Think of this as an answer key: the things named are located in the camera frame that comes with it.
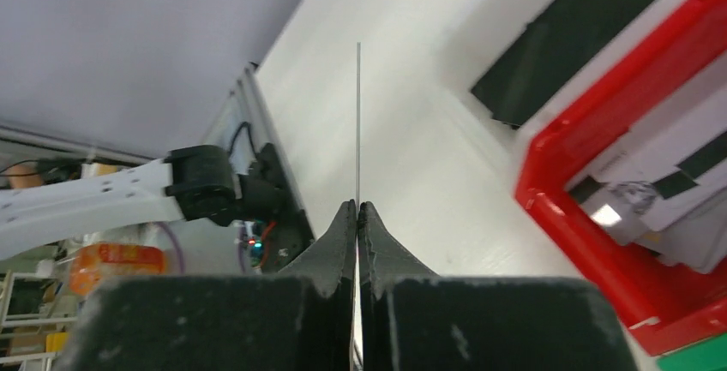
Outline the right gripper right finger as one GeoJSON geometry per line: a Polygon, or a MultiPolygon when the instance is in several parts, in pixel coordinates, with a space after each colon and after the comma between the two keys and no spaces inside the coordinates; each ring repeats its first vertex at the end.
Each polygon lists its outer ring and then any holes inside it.
{"type": "Polygon", "coordinates": [[[584,279],[446,277],[387,230],[357,227],[367,370],[634,370],[616,313],[584,279]]]}

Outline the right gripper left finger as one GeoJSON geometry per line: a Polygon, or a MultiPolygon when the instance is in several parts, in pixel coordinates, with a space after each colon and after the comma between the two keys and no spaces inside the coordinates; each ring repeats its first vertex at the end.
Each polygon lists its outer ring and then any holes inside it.
{"type": "Polygon", "coordinates": [[[351,370],[357,209],[280,272],[107,280],[56,370],[351,370]]]}

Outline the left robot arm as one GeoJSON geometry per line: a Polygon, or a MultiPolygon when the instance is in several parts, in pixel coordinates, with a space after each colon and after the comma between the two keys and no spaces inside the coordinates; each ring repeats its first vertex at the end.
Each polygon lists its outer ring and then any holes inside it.
{"type": "Polygon", "coordinates": [[[272,221],[295,211],[285,181],[237,174],[225,149],[186,147],[99,177],[1,193],[1,257],[134,224],[272,221]]]}

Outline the thin white credit card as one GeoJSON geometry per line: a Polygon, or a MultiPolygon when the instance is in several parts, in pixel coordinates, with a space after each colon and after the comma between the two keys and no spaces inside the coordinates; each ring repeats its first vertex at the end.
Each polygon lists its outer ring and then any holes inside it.
{"type": "Polygon", "coordinates": [[[355,205],[356,216],[360,211],[360,192],[361,192],[361,67],[362,67],[362,43],[356,44],[356,145],[355,145],[355,205]]]}

